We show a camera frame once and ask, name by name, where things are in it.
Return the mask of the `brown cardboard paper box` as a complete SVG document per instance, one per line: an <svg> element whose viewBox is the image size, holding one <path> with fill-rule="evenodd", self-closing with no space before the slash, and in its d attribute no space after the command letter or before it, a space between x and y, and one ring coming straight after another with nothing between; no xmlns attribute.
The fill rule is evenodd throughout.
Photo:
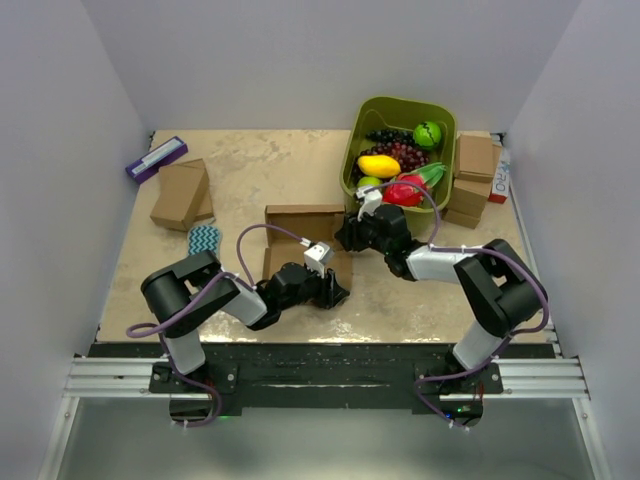
<svg viewBox="0 0 640 480"><path fill-rule="evenodd" d="M281 227L314 242L329 245L334 255L328 263L338 284L350 291L353 281L351 254L334 238L343 226L345 206L342 204L267 205L265 223ZM267 248L264 253L262 278L269 279L285 263L303 264L304 248L294 239L278 230L267 230Z"/></svg>

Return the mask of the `blue zigzag sponge pad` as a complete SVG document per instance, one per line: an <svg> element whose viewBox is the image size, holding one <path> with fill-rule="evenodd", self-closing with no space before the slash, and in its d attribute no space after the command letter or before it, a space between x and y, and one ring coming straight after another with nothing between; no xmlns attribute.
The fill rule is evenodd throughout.
<svg viewBox="0 0 640 480"><path fill-rule="evenodd" d="M212 251L218 256L221 240L222 233L216 226L212 224L194 226L187 234L187 255Z"/></svg>

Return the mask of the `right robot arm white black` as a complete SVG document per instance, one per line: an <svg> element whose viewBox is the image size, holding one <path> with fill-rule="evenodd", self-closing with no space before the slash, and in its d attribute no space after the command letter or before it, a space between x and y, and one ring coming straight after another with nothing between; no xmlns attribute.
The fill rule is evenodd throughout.
<svg viewBox="0 0 640 480"><path fill-rule="evenodd" d="M481 380L481 371L517 335L538 332L550 317L548 294L511 245L495 239L479 247L437 247L415 239L400 207L349 213L335 239L346 251L374 250L395 276L460 286L474 314L444 365L420 381L447 382L459 393Z"/></svg>

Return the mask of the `folded cardboard box lower right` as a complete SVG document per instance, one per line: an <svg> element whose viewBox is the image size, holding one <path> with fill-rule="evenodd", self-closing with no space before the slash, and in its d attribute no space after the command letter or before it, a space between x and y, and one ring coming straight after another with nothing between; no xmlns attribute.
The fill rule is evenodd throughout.
<svg viewBox="0 0 640 480"><path fill-rule="evenodd" d="M490 193L490 183L455 179L444 220L475 229L480 223Z"/></svg>

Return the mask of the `folded cardboard box top right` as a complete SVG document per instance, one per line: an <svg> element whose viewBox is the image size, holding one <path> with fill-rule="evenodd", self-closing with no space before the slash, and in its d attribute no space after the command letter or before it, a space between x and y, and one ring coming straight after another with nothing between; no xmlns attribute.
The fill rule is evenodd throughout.
<svg viewBox="0 0 640 480"><path fill-rule="evenodd" d="M494 172L491 138L461 134L456 143L454 177L463 181L490 183Z"/></svg>

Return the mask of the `purple rectangular box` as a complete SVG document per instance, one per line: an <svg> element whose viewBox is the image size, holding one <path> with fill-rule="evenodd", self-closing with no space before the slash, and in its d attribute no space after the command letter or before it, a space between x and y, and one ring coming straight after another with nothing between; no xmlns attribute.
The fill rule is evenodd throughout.
<svg viewBox="0 0 640 480"><path fill-rule="evenodd" d="M187 144L174 136L147 152L125 168L125 173L137 185L155 176L161 167L168 166L188 153Z"/></svg>

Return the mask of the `green lime toy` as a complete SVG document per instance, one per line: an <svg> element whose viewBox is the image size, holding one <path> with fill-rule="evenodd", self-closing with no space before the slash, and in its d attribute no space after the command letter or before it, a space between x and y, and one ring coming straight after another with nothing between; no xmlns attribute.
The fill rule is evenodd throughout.
<svg viewBox="0 0 640 480"><path fill-rule="evenodd" d="M382 183L383 181L379 178L372 177L372 176L364 176L358 181L357 188L361 189L361 188L376 187L381 185Z"/></svg>

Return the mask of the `pink dragon fruit toy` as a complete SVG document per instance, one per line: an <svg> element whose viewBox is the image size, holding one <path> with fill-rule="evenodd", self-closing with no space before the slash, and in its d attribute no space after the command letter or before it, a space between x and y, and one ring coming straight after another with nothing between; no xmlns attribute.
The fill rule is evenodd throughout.
<svg viewBox="0 0 640 480"><path fill-rule="evenodd" d="M402 173L396 177L393 185L386 188L383 201L403 207L417 207L424 200L423 193L409 185L398 184L398 181L410 182L432 194L446 172L447 167L441 162L436 162L408 173Z"/></svg>

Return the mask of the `yellow mango toy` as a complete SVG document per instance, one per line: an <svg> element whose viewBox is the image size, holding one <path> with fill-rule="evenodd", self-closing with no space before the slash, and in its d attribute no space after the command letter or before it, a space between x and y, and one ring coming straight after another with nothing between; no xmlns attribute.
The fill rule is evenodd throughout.
<svg viewBox="0 0 640 480"><path fill-rule="evenodd" d="M357 160L357 166L365 176L379 179L392 178L401 173L399 162L388 155L362 155Z"/></svg>

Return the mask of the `red grape bunch in basket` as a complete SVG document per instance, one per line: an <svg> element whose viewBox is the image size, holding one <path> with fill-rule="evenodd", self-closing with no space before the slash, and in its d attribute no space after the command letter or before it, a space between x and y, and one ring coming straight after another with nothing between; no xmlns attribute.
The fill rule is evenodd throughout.
<svg viewBox="0 0 640 480"><path fill-rule="evenodd" d="M359 158L376 155L386 155L393 158L398 162L403 173L426 166L430 162L430 157L425 151L401 142L378 142L363 150L359 154Z"/></svg>

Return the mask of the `dark purple grape bunch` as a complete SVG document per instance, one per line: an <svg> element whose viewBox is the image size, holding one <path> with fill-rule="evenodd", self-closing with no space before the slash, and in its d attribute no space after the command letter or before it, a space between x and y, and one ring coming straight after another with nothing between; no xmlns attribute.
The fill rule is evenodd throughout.
<svg viewBox="0 0 640 480"><path fill-rule="evenodd" d="M365 135L365 138L374 143L400 143L414 146L413 132L399 129L373 130Z"/></svg>

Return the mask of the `green plastic basket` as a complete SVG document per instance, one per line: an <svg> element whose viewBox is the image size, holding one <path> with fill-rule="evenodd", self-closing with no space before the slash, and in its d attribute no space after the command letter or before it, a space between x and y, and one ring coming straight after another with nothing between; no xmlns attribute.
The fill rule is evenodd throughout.
<svg viewBox="0 0 640 480"><path fill-rule="evenodd" d="M356 171L356 160L362 152L377 144L371 135L381 130L393 129L412 136L415 128L425 121L436 123L441 131L439 144L424 155L430 164L441 162L446 167L443 178L430 190L438 209L444 209L453 185L457 134L455 116L439 105L396 97L374 97L366 100L359 109L339 174L339 183L348 208L355 206L353 193L361 176Z"/></svg>

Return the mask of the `green round melon toy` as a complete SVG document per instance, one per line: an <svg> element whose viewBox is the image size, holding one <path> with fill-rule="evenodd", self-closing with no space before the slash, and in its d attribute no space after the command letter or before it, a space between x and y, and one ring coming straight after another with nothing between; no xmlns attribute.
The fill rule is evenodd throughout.
<svg viewBox="0 0 640 480"><path fill-rule="evenodd" d="M417 146L431 151L440 145L442 131L436 122L425 121L415 127L412 137Z"/></svg>

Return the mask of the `white red carton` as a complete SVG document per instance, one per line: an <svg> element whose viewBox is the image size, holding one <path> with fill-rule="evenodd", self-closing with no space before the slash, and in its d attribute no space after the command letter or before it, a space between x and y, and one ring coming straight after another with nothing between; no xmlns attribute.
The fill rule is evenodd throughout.
<svg viewBox="0 0 640 480"><path fill-rule="evenodd" d="M511 156L502 146L493 146L493 160L495 172L491 192L488 201L496 204L504 204L510 193L510 166Z"/></svg>

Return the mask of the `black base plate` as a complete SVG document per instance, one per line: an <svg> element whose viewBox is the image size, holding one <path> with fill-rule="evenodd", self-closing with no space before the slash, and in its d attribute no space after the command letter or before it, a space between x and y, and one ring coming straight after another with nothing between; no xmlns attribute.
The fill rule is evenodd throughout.
<svg viewBox="0 0 640 480"><path fill-rule="evenodd" d="M440 386L415 381L442 375L449 344L208 343L207 382L222 396L223 414L245 408L410 409L429 413L456 394L501 394L506 370L497 363Z"/></svg>

